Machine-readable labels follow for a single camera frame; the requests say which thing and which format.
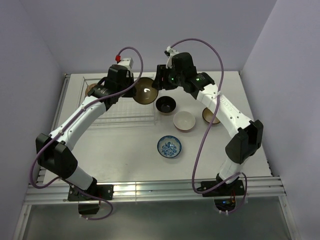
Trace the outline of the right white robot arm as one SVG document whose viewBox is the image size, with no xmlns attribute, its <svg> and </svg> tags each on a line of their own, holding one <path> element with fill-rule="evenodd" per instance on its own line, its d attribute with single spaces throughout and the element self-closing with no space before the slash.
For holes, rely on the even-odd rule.
<svg viewBox="0 0 320 240">
<path fill-rule="evenodd" d="M 227 158 L 217 174 L 216 189 L 222 195 L 229 194 L 246 160 L 261 147 L 262 122 L 244 115 L 221 93 L 219 86 L 207 73 L 198 73 L 194 66 L 187 71 L 178 71 L 159 64 L 152 86 L 157 90 L 182 87 L 204 104 L 225 127 L 231 140 L 225 147 Z"/>
</svg>

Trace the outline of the tan bowl speckled outside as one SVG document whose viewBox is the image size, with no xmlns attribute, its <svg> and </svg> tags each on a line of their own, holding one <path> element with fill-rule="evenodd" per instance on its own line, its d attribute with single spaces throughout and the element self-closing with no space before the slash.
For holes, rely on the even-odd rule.
<svg viewBox="0 0 320 240">
<path fill-rule="evenodd" d="M 95 94 L 96 86 L 96 83 L 88 85 L 85 90 L 85 97 L 93 96 Z"/>
</svg>

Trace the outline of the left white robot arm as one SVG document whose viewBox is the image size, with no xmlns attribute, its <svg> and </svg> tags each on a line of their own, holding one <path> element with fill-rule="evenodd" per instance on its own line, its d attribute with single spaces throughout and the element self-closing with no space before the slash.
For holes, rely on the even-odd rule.
<svg viewBox="0 0 320 240">
<path fill-rule="evenodd" d="M 82 104 L 64 123 L 48 135 L 41 133 L 35 140 L 37 163 L 79 188 L 79 194 L 86 200 L 96 197 L 97 180 L 79 167 L 72 150 L 92 123 L 115 105 L 119 98 L 134 96 L 134 82 L 128 61 L 113 64 L 107 76 L 89 90 Z"/>
</svg>

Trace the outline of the white bowl red outside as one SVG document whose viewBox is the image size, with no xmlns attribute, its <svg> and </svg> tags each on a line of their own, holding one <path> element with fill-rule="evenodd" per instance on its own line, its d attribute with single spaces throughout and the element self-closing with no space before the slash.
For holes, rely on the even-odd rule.
<svg viewBox="0 0 320 240">
<path fill-rule="evenodd" d="M 179 111 L 173 117 L 173 124 L 179 131 L 189 132 L 194 128 L 196 118 L 188 111 Z"/>
</svg>

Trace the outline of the tan bowl dark rim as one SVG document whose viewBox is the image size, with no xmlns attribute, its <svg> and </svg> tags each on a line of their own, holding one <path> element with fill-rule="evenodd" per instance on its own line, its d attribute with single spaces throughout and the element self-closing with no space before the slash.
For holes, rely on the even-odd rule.
<svg viewBox="0 0 320 240">
<path fill-rule="evenodd" d="M 149 105 L 153 103 L 159 94 L 159 91 L 152 87 L 153 79 L 149 77 L 141 77 L 135 85 L 136 93 L 133 99 L 141 105 Z"/>
</svg>

